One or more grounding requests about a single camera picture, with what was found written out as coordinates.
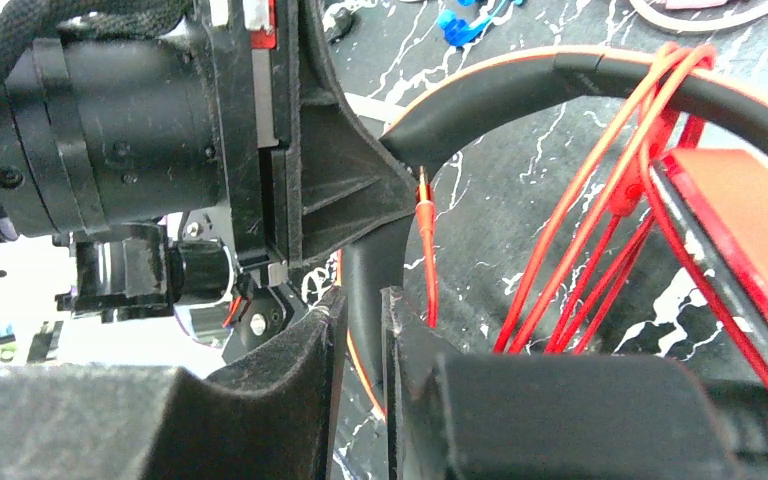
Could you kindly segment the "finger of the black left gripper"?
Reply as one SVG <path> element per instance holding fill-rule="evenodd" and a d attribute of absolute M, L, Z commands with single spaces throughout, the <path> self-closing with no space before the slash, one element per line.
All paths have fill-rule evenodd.
<path fill-rule="evenodd" d="M 298 4 L 300 263 L 406 216 L 416 182 L 352 111 L 329 58 L 320 1 Z"/>

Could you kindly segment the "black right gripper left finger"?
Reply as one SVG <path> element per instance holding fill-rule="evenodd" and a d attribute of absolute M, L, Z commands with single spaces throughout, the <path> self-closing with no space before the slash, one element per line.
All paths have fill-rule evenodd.
<path fill-rule="evenodd" d="M 0 479 L 324 479 L 346 296 L 206 378 L 179 367 L 0 367 Z"/>

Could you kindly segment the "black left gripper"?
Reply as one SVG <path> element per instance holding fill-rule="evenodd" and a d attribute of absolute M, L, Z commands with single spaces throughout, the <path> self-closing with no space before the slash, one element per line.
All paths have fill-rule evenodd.
<path fill-rule="evenodd" d="M 9 1 L 0 244 L 213 210 L 244 265 L 282 257 L 294 12 L 275 1 Z"/>

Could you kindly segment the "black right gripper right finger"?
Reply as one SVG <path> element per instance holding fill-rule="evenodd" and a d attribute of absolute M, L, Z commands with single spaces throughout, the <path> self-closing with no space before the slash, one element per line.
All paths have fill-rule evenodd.
<path fill-rule="evenodd" d="M 652 356 L 459 351 L 381 292 L 392 479 L 738 479 L 700 382 Z"/>

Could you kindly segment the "red headphones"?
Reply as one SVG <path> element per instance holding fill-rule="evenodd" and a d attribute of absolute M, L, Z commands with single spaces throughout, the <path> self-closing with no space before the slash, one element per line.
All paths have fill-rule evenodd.
<path fill-rule="evenodd" d="M 508 53 L 426 92 L 375 141 L 386 169 L 342 200 L 341 219 L 348 227 L 339 248 L 354 362 L 379 413 L 385 412 L 379 292 L 403 281 L 414 171 L 421 164 L 439 169 L 467 143 L 518 118 L 581 96 L 625 97 L 643 81 L 653 60 L 642 52 L 585 45 Z M 768 155 L 768 94 L 696 69 L 670 105 L 731 131 Z"/>

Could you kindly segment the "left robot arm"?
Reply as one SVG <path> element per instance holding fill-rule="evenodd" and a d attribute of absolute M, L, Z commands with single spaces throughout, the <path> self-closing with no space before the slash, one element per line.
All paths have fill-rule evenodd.
<path fill-rule="evenodd" d="M 219 208 L 244 265 L 317 262 L 412 212 L 318 1 L 10 1 L 0 243 Z"/>

